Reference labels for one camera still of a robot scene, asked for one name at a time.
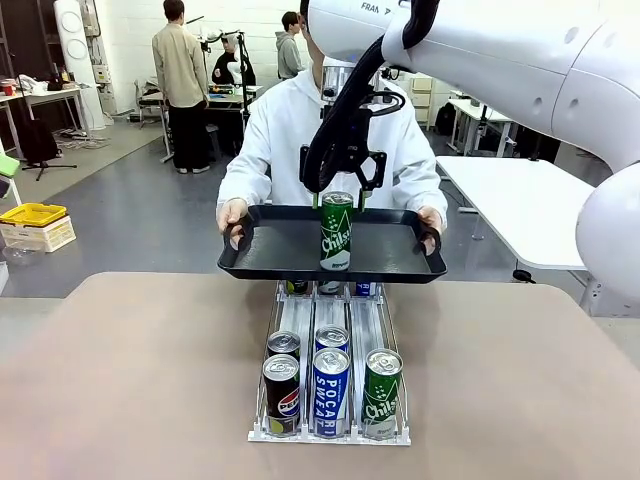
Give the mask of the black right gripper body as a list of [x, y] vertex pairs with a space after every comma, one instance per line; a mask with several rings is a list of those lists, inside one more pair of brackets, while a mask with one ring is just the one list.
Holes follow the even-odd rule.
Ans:
[[339, 141], [339, 171], [355, 173], [369, 158], [368, 135], [373, 112], [358, 109], [348, 122]]

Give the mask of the person's right hand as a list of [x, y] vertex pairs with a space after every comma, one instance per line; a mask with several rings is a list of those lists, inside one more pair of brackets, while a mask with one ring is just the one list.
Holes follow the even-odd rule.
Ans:
[[244, 230], [240, 221], [248, 213], [248, 204], [241, 198], [234, 198], [224, 203], [218, 210], [217, 223], [219, 232], [224, 234], [228, 227], [231, 226], [230, 242], [234, 248], [239, 246], [241, 239], [244, 237]]

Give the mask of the person's left hand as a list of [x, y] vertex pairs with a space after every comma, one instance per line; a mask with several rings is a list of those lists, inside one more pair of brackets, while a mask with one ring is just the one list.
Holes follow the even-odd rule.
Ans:
[[[418, 211], [418, 216], [421, 222], [429, 228], [432, 228], [442, 235], [444, 231], [444, 224], [440, 213], [432, 207], [424, 206]], [[436, 246], [435, 238], [432, 235], [427, 235], [423, 244], [427, 254], [431, 254]]]

